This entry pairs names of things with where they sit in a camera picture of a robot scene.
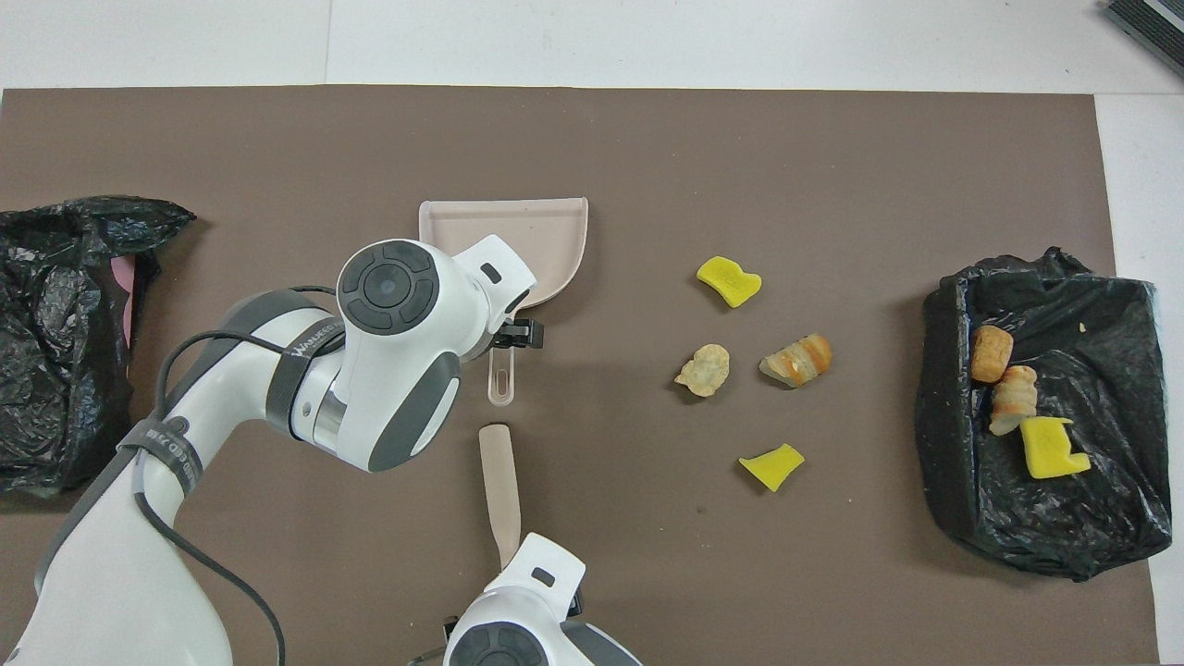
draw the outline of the food scrap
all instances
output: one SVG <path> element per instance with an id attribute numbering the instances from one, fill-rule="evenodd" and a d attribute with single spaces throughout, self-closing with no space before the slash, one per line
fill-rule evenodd
<path id="1" fill-rule="evenodd" d="M 753 459 L 740 459 L 740 465 L 752 473 L 770 491 L 777 492 L 785 478 L 805 462 L 805 457 L 790 444 L 780 447 Z"/>
<path id="2" fill-rule="evenodd" d="M 760 292 L 760 276 L 755 273 L 745 273 L 740 264 L 725 257 L 712 257 L 699 267 L 695 277 L 709 284 L 723 296 L 723 300 L 734 308 L 744 305 L 753 294 Z"/>
<path id="3" fill-rule="evenodd" d="M 707 398 L 714 396 L 727 378 L 728 351 L 719 345 L 703 345 L 695 352 L 695 357 L 682 366 L 682 371 L 674 380 L 690 389 L 691 393 Z"/>
<path id="4" fill-rule="evenodd" d="M 1019 423 L 1024 436 L 1024 457 L 1032 479 L 1053 479 L 1089 469 L 1089 456 L 1069 453 L 1069 435 L 1064 427 L 1073 423 L 1068 418 L 1037 416 Z"/>
<path id="5" fill-rule="evenodd" d="M 830 369 L 830 342 L 817 333 L 760 360 L 760 371 L 797 389 Z"/>
<path id="6" fill-rule="evenodd" d="M 1024 418 L 1036 416 L 1036 371 L 1014 365 L 1003 373 L 1003 382 L 991 395 L 992 435 L 1006 435 Z"/>
<path id="7" fill-rule="evenodd" d="M 970 358 L 970 376 L 977 382 L 995 384 L 1011 360 L 1015 340 L 1011 333 L 991 325 L 974 331 L 974 351 Z"/>

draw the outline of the trash bag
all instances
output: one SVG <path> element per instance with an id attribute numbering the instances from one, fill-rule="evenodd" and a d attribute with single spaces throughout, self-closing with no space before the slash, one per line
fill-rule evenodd
<path id="1" fill-rule="evenodd" d="M 92 197 L 0 212 L 0 492 L 64 489 L 97 474 L 130 428 L 128 292 L 159 273 L 152 249 L 194 219 L 154 199 Z"/>
<path id="2" fill-rule="evenodd" d="M 1164 371 L 1154 288 L 1089 271 L 1060 248 L 985 260 L 925 301 L 915 435 L 925 497 L 957 543 L 1024 571 L 1086 581 L 1171 545 Z M 1015 338 L 1037 415 L 1073 421 L 1092 468 L 1036 480 L 1019 430 L 995 436 L 991 386 L 970 377 L 971 333 Z"/>

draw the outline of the yellow sponge piece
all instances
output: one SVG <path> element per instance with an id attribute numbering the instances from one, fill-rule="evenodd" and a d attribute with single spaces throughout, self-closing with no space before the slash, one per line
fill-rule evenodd
<path id="1" fill-rule="evenodd" d="M 707 260 L 707 263 L 699 267 L 695 277 L 719 292 L 723 300 L 734 308 L 740 307 L 753 294 L 760 292 L 759 275 L 745 273 L 740 269 L 740 264 L 725 257 Z"/>
<path id="2" fill-rule="evenodd" d="M 779 448 L 753 459 L 741 457 L 740 465 L 776 493 L 790 472 L 797 469 L 805 461 L 806 459 L 796 448 L 781 444 Z"/>
<path id="3" fill-rule="evenodd" d="M 1051 416 L 1034 416 L 1019 422 L 1024 457 L 1032 479 L 1051 479 L 1089 469 L 1086 454 L 1069 453 L 1069 434 L 1064 431 L 1069 423 L 1073 422 L 1068 418 Z"/>

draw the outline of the gray strap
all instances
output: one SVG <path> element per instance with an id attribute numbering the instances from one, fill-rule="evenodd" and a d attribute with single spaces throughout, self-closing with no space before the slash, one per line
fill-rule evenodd
<path id="1" fill-rule="evenodd" d="M 266 414 L 268 423 L 279 431 L 288 433 L 294 440 L 298 440 L 291 427 L 292 405 L 296 404 L 296 393 L 308 373 L 313 359 L 342 342 L 342 334 L 346 325 L 340 319 L 322 319 L 304 329 L 303 333 L 292 340 L 292 344 L 284 350 L 276 364 L 276 371 L 271 376 L 271 385 L 268 386 Z"/>
<path id="2" fill-rule="evenodd" d="M 204 472 L 198 452 L 180 433 L 167 423 L 155 418 L 144 418 L 120 442 L 122 448 L 143 449 L 156 460 L 163 462 L 181 484 L 181 491 L 188 495 L 198 486 Z"/>

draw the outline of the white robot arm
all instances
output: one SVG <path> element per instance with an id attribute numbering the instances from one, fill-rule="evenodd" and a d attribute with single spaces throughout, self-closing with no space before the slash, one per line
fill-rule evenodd
<path id="1" fill-rule="evenodd" d="M 363 470 L 406 462 L 448 417 L 461 363 L 491 345 L 541 346 L 541 326 L 507 319 L 533 286 L 495 236 L 455 257 L 394 239 L 346 263 L 343 319 L 288 289 L 237 305 L 219 331 L 191 339 L 212 341 L 167 396 L 167 367 L 186 345 L 166 361 L 156 410 L 121 442 L 39 565 L 37 608 L 5 665 L 230 665 L 221 621 L 169 539 L 231 431 L 266 420 Z M 532 534 L 461 619 L 445 664 L 637 665 L 566 621 L 583 572 Z"/>

